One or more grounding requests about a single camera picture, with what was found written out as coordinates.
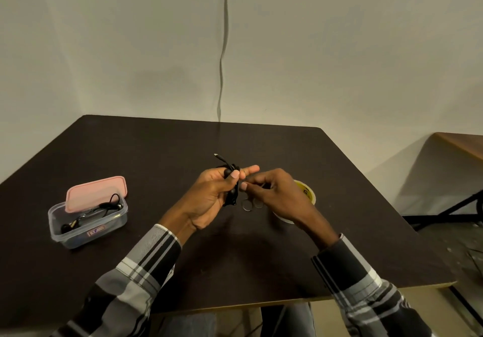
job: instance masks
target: printed logo on yellow label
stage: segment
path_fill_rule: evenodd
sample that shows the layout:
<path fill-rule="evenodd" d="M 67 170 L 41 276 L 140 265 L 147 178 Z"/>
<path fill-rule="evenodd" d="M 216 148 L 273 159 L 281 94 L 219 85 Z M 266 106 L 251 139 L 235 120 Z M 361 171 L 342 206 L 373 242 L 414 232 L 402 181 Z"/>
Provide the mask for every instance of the printed logo on yellow label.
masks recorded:
<path fill-rule="evenodd" d="M 303 184 L 300 184 L 300 183 L 297 183 L 297 182 L 295 182 L 295 183 L 305 193 L 305 196 L 307 196 L 309 198 L 309 200 L 312 201 L 312 194 L 310 193 L 309 189 L 307 187 L 305 187 Z"/>
<path fill-rule="evenodd" d="M 88 236 L 93 236 L 94 234 L 97 234 L 101 231 L 103 231 L 106 227 L 104 225 L 98 226 L 97 228 L 94 228 L 92 230 L 88 231 Z"/>

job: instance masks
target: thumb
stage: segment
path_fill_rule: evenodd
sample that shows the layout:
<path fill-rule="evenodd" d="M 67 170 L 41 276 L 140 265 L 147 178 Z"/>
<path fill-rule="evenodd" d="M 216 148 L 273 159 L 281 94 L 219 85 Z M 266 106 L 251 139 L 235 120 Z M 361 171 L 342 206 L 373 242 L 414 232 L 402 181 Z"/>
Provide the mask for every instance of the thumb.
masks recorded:
<path fill-rule="evenodd" d="M 224 180 L 214 181 L 214 188 L 216 191 L 218 191 L 218 193 L 227 192 L 235 187 L 235 184 L 237 184 L 239 177 L 240 171 L 235 169 Z"/>
<path fill-rule="evenodd" d="M 256 199 L 262 201 L 265 203 L 267 200 L 267 197 L 270 194 L 270 190 L 266 190 L 262 188 L 261 186 L 258 186 L 256 184 L 248 183 L 248 182 L 243 182 L 240 185 L 240 188 L 242 191 L 246 192 L 249 196 L 255 197 Z"/>

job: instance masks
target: table top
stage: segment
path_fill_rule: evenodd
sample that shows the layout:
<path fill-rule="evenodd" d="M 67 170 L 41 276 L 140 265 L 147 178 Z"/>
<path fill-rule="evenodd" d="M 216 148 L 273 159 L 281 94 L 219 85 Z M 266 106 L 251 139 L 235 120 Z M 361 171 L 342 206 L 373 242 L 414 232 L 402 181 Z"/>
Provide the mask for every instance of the table top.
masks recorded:
<path fill-rule="evenodd" d="M 0 184 L 0 327 L 68 320 L 96 279 L 191 186 L 220 165 L 281 167 L 308 184 L 317 209 L 398 287 L 454 281 L 449 269 L 319 128 L 82 116 Z M 50 239 L 48 209 L 80 183 L 122 175 L 127 224 L 78 249 Z M 310 238 L 268 209 L 224 207 L 184 245 L 153 312 L 187 312 L 296 299 L 329 291 Z"/>
<path fill-rule="evenodd" d="M 473 155 L 475 158 L 483 160 L 483 135 L 455 134 L 452 132 L 435 132 L 433 135 Z"/>

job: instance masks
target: plaid shirt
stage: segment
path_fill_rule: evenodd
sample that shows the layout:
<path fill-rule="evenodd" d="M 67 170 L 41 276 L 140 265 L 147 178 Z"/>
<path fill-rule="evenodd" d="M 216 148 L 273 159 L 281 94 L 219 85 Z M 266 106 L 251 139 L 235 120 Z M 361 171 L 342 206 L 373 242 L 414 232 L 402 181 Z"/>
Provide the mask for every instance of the plaid shirt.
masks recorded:
<path fill-rule="evenodd" d="M 176 236 L 156 224 L 96 281 L 82 310 L 52 336 L 134 337 L 146 332 L 151 304 L 180 253 Z M 380 279 L 344 235 L 312 262 L 341 308 L 350 335 L 433 336 L 397 288 Z"/>

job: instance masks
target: earphones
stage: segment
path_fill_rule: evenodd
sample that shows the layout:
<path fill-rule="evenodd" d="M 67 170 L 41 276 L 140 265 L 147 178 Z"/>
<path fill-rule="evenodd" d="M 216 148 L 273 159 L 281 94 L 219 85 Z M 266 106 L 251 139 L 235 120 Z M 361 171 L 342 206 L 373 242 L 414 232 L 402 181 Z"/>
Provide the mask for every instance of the earphones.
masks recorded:
<path fill-rule="evenodd" d="M 114 198 L 114 196 L 117 196 L 117 202 L 116 203 L 111 202 L 112 199 Z M 68 233 L 71 230 L 77 229 L 80 226 L 79 222 L 80 222 L 81 219 L 85 219 L 85 218 L 89 218 L 89 217 L 93 216 L 100 209 L 106 210 L 106 212 L 104 212 L 104 215 L 101 218 L 105 217 L 107 215 L 107 213 L 111 210 L 118 211 L 118 210 L 122 209 L 123 206 L 119 203 L 120 201 L 121 201 L 121 198 L 119 197 L 118 194 L 112 194 L 111 198 L 109 199 L 109 202 L 103 202 L 103 203 L 99 204 L 97 207 L 95 207 L 95 208 L 89 210 L 88 212 L 82 214 L 81 216 L 76 218 L 73 222 L 68 223 L 68 224 L 63 224 L 60 227 L 60 232 L 62 234 L 65 234 L 65 233 Z"/>
<path fill-rule="evenodd" d="M 223 172 L 223 178 L 227 178 L 235 169 L 240 170 L 240 167 L 235 164 L 228 164 L 228 162 L 223 158 L 221 155 L 215 154 L 214 155 L 217 159 L 221 160 L 225 165 L 221 165 L 218 168 L 226 168 Z M 226 205 L 236 205 L 237 204 L 237 197 L 238 197 L 238 182 L 235 184 L 230 191 L 226 193 L 226 200 L 223 206 Z"/>

